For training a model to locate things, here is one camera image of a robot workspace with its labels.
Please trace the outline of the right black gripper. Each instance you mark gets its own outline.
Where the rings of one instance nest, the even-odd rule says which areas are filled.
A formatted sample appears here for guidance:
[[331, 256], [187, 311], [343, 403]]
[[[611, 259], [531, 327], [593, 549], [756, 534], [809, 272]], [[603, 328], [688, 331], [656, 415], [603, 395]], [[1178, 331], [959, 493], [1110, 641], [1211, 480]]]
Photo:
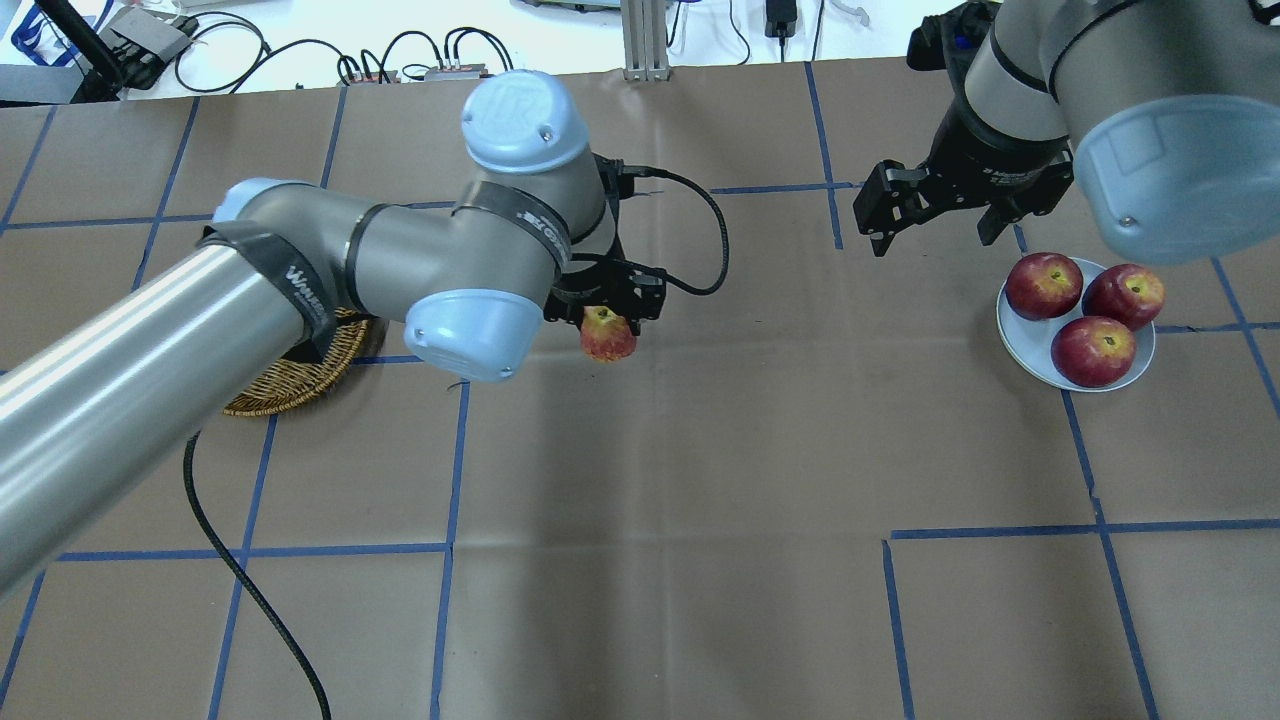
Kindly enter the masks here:
[[982, 208], [975, 228], [989, 247], [1027, 215], [1052, 211], [1074, 181], [1065, 138], [1024, 140], [982, 120], [960, 97], [951, 101], [929, 154], [916, 167], [886, 159], [854, 200], [861, 234], [883, 258], [896, 234], [956, 210]]

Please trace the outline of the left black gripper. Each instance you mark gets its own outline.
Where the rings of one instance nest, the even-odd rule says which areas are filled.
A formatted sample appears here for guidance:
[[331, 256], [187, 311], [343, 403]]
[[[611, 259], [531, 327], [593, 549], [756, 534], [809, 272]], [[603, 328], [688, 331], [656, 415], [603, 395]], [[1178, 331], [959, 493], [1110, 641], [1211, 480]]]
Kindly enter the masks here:
[[571, 245], [564, 274], [552, 286], [543, 306], [545, 322], [579, 325], [585, 309], [604, 306], [637, 325], [660, 316], [667, 283], [648, 266], [628, 260], [620, 238], [620, 206], [635, 191], [635, 174], [620, 159], [594, 156], [602, 182], [604, 210], [591, 231]]

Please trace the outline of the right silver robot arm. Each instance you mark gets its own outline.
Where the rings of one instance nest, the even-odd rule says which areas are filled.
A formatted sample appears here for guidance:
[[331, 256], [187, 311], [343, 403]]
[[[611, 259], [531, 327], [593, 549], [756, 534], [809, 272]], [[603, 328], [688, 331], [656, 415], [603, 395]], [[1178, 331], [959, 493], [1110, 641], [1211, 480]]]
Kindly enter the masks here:
[[992, 243], [1071, 187], [1139, 264], [1277, 238], [1275, 1], [965, 1], [920, 22], [906, 61], [954, 96], [927, 158], [878, 163], [854, 201], [876, 255], [973, 208]]

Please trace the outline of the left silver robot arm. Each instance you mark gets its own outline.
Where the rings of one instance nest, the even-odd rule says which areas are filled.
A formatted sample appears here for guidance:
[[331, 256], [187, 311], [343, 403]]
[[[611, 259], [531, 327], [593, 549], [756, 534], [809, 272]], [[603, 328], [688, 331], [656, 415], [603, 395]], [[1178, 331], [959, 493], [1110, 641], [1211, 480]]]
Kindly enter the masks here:
[[520, 370], [547, 305], [584, 300], [616, 246], [602, 158], [540, 70], [481, 81], [460, 126], [475, 173], [448, 215], [242, 181], [192, 255], [3, 377], [4, 596], [276, 360], [321, 360], [342, 307], [466, 380]]

